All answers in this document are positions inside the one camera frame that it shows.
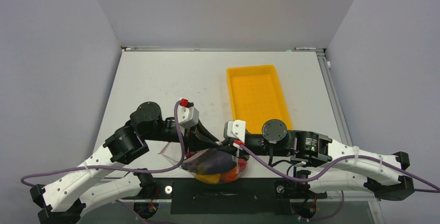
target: yellow tray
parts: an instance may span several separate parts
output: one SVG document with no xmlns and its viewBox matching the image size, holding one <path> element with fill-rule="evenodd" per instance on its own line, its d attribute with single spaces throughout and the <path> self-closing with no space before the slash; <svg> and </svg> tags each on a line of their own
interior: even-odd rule
<svg viewBox="0 0 440 224">
<path fill-rule="evenodd" d="M 282 120 L 288 130 L 292 123 L 283 91 L 273 65 L 231 67 L 226 70 L 234 120 L 246 121 L 250 133 L 261 133 L 270 119 Z"/>
</svg>

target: clear plastic bag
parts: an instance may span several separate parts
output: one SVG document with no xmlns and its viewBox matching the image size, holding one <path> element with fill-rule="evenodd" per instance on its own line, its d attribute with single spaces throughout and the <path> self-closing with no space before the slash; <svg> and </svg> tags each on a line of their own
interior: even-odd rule
<svg viewBox="0 0 440 224">
<path fill-rule="evenodd" d="M 171 164 L 180 160 L 180 146 L 168 143 L 160 152 Z M 215 148 L 188 152 L 181 169 L 207 184 L 224 184 L 240 178 L 246 170 L 247 161 Z"/>
</svg>

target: red object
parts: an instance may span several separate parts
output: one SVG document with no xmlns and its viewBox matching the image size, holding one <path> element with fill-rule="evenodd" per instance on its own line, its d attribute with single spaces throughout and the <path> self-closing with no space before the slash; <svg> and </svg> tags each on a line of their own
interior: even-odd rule
<svg viewBox="0 0 440 224">
<path fill-rule="evenodd" d="M 244 143 L 241 142 L 241 141 L 238 140 L 238 139 L 234 140 L 234 143 L 237 144 L 237 145 L 244 145 Z"/>
<path fill-rule="evenodd" d="M 186 156 L 186 158 L 190 158 L 190 157 L 194 156 L 196 153 L 197 153 L 197 152 L 189 151 L 189 152 L 186 153 L 185 156 Z"/>
<path fill-rule="evenodd" d="M 244 170 L 246 170 L 246 165 L 248 164 L 248 162 L 242 158 L 238 159 L 238 169 L 239 172 L 243 172 Z"/>
<path fill-rule="evenodd" d="M 150 208 L 150 207 L 153 208 L 153 200 L 154 200 L 154 198 L 157 197 L 157 196 L 159 196 L 159 188 L 156 187 L 156 195 L 155 195 L 154 197 L 152 197 L 150 203 L 148 204 L 148 207 L 149 207 L 149 208 Z"/>
<path fill-rule="evenodd" d="M 187 99 L 181 99 L 180 100 L 180 105 L 183 107 L 186 107 L 188 105 L 188 100 Z"/>
<path fill-rule="evenodd" d="M 310 208 L 312 208 L 313 206 L 315 206 L 316 205 L 316 201 L 318 200 L 318 195 L 316 194 L 315 195 L 315 201 L 313 202 L 313 204 L 310 206 Z"/>
</svg>

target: white table surface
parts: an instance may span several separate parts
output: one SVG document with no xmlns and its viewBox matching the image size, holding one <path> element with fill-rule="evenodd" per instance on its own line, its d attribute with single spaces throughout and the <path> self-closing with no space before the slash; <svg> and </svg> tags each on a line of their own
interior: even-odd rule
<svg viewBox="0 0 440 224">
<path fill-rule="evenodd" d="M 340 140 L 335 116 L 315 52 L 123 52 L 99 130 L 95 150 L 123 126 L 143 102 L 154 101 L 162 116 L 173 116 L 179 97 L 194 102 L 203 125 L 219 139 L 232 119 L 226 69 L 272 64 L 295 130 L 307 130 Z M 166 142 L 147 141 L 150 152 L 126 167 L 163 169 L 171 164 L 160 154 Z M 288 164 L 276 168 L 285 172 Z M 113 172 L 109 177 L 123 177 Z M 155 177 L 192 177 L 177 169 Z M 254 159 L 245 177 L 277 177 Z"/>
</svg>

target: white wall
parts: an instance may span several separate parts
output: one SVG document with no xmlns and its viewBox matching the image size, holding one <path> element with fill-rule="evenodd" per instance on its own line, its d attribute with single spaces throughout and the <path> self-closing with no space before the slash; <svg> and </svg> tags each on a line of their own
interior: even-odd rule
<svg viewBox="0 0 440 224">
<path fill-rule="evenodd" d="M 409 171 L 440 185 L 438 1 L 355 0 L 327 56 L 353 143 L 406 151 Z M 381 207 L 387 223 L 438 223 L 439 200 L 415 193 Z"/>
<path fill-rule="evenodd" d="M 353 0 L 98 0 L 124 46 L 327 47 Z"/>
<path fill-rule="evenodd" d="M 92 151 L 120 48 L 97 0 L 0 0 L 0 52 L 0 223 L 38 223 L 19 179 Z"/>
</svg>

